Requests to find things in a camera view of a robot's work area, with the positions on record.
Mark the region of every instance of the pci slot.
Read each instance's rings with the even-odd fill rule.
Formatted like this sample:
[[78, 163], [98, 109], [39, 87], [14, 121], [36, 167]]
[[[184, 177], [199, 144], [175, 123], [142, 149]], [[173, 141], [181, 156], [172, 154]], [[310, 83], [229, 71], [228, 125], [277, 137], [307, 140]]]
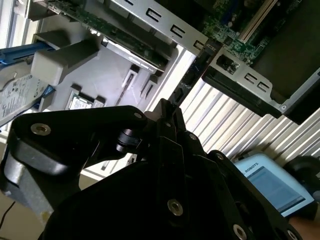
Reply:
[[239, 36], [239, 40], [244, 44], [250, 39], [250, 37], [257, 30], [261, 22], [268, 15], [270, 10], [274, 7], [274, 5], [278, 2], [278, 0], [265, 0], [256, 14], [253, 16], [251, 21], [245, 27], [245, 29], [241, 32]]

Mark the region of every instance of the bolt head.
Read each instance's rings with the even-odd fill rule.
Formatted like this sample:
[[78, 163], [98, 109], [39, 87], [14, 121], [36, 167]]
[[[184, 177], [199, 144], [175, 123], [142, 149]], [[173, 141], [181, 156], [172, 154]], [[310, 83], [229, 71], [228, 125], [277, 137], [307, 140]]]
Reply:
[[194, 134], [192, 134], [192, 133], [190, 133], [189, 137], [190, 137], [192, 140], [197, 140], [197, 137], [196, 137]]
[[141, 116], [141, 114], [140, 113], [134, 113], [134, 115], [138, 118], [138, 119], [142, 119], [142, 116]]
[[35, 123], [30, 129], [31, 132], [39, 136], [47, 136], [51, 133], [51, 128], [44, 123]]

